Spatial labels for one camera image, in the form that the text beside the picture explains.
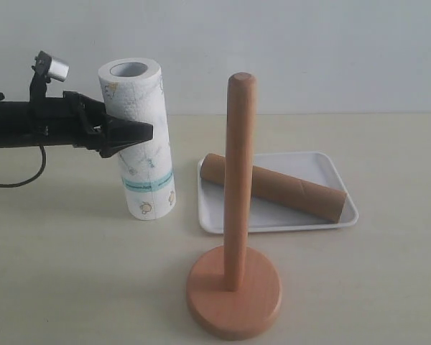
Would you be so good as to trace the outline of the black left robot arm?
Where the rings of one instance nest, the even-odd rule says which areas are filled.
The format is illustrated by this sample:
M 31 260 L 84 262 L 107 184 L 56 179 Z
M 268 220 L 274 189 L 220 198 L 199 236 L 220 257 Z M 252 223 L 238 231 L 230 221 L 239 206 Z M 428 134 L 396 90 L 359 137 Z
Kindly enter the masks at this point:
M 71 145 L 109 158 L 153 133 L 152 124 L 117 119 L 104 103 L 77 92 L 32 101 L 5 101 L 0 93 L 0 148 Z

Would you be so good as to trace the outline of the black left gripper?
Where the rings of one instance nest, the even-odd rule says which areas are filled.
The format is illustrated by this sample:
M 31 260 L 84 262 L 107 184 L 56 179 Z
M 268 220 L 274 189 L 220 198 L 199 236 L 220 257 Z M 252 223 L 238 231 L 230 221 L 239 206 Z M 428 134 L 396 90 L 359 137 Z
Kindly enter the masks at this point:
M 153 139 L 152 124 L 127 120 L 108 122 L 102 102 L 75 91 L 64 91 L 62 95 L 70 113 L 63 145 L 99 151 L 102 158 L 109 158 Z

